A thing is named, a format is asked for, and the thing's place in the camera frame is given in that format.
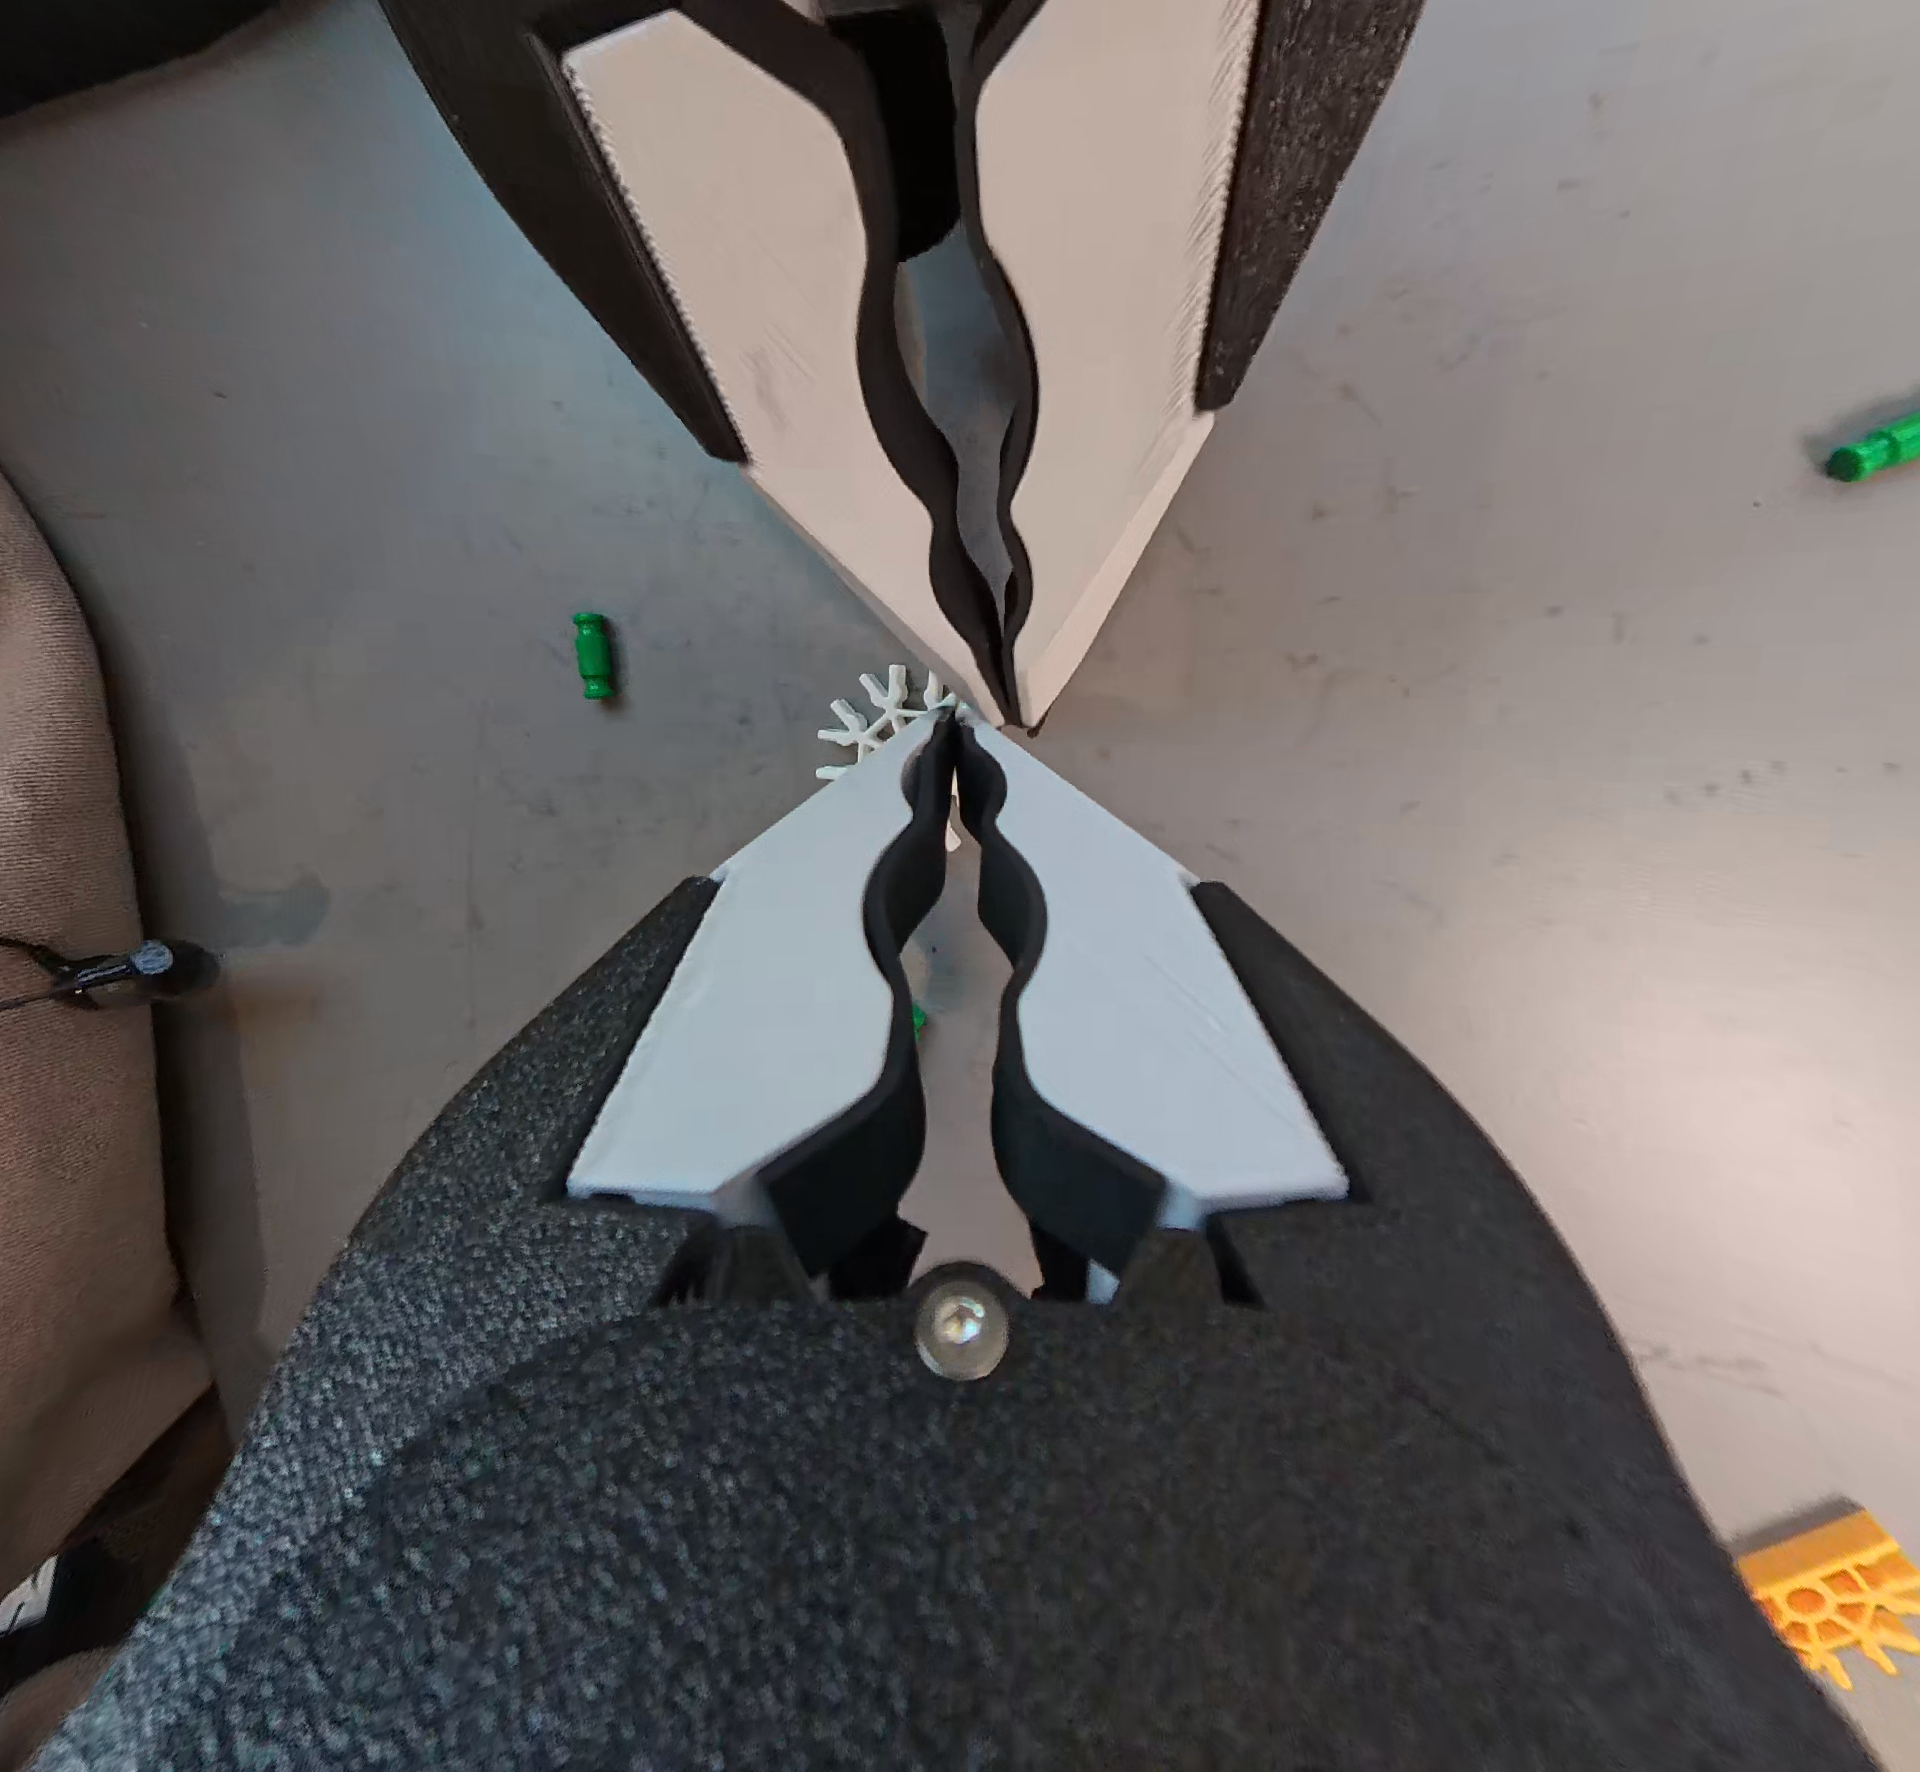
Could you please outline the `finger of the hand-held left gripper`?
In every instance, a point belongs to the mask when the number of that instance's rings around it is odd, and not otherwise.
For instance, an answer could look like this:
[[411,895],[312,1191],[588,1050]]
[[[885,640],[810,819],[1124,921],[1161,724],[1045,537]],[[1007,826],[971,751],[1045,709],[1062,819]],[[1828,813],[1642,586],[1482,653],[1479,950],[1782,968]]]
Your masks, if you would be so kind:
[[993,724],[1020,724],[958,463],[898,331],[898,176],[822,0],[676,0],[564,89],[755,489]]
[[1088,656],[1212,432],[1197,394],[1262,6],[1039,0],[977,94],[983,246],[1037,373],[1004,499],[1022,724]]

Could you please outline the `black earbud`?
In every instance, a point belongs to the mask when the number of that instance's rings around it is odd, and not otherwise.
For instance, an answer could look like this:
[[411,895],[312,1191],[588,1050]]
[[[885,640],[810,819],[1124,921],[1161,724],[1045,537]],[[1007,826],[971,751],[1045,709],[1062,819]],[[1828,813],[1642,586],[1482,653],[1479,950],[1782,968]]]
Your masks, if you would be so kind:
[[220,958],[200,942],[148,937],[119,955],[66,961],[52,978],[62,1001],[92,1009],[154,1007],[211,990]]

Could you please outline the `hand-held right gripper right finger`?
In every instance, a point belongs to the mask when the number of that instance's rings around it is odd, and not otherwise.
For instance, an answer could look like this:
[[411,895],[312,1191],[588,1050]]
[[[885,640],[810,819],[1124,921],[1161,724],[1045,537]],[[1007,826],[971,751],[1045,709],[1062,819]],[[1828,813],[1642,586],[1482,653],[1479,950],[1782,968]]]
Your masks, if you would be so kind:
[[1115,1296],[1157,1231],[1350,1198],[1209,921],[1219,885],[996,728],[952,738],[977,912],[1012,973],[990,1132],[1037,1249]]

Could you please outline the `grey desk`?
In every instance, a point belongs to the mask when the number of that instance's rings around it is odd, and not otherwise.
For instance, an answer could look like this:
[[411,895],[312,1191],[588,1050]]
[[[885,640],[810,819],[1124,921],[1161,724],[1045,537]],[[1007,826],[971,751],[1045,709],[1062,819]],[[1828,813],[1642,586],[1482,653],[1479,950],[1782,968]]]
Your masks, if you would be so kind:
[[[1707,1519],[1917,1535],[1917,0],[1429,0],[1043,755],[1491,1131]],[[100,636],[223,1394],[893,636],[377,0],[4,121],[4,472]],[[588,702],[574,613],[610,620]]]

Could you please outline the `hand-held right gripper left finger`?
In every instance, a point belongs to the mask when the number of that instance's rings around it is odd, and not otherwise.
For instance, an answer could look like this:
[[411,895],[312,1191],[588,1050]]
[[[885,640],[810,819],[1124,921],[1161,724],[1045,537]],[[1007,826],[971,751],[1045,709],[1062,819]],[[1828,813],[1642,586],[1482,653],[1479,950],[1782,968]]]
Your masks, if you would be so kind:
[[925,1155],[901,952],[947,873],[952,718],[922,718],[712,873],[568,1174],[781,1231],[806,1277],[898,1217]]

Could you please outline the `yellow half-round connector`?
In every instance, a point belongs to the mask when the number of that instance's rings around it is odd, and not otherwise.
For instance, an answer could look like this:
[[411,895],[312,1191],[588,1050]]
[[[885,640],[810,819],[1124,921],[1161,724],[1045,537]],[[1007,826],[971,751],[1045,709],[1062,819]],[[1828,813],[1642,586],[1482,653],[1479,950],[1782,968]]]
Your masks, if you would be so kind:
[[1735,1567],[1773,1634],[1836,1692],[1859,1669],[1917,1662],[1917,1565],[1875,1512],[1846,1505],[1743,1544]]

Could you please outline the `white snowflake connector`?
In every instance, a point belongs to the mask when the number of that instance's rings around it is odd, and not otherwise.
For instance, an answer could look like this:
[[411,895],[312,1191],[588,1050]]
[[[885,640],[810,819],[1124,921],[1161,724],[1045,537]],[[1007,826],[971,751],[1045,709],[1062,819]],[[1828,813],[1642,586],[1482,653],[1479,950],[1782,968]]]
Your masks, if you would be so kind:
[[863,672],[862,691],[866,704],[834,699],[829,704],[832,724],[819,729],[819,738],[837,752],[826,764],[814,768],[822,783],[852,773],[852,768],[879,755],[911,728],[955,704],[952,691],[937,672],[928,672],[925,681],[917,685],[914,672],[901,660],[893,660],[885,679]]

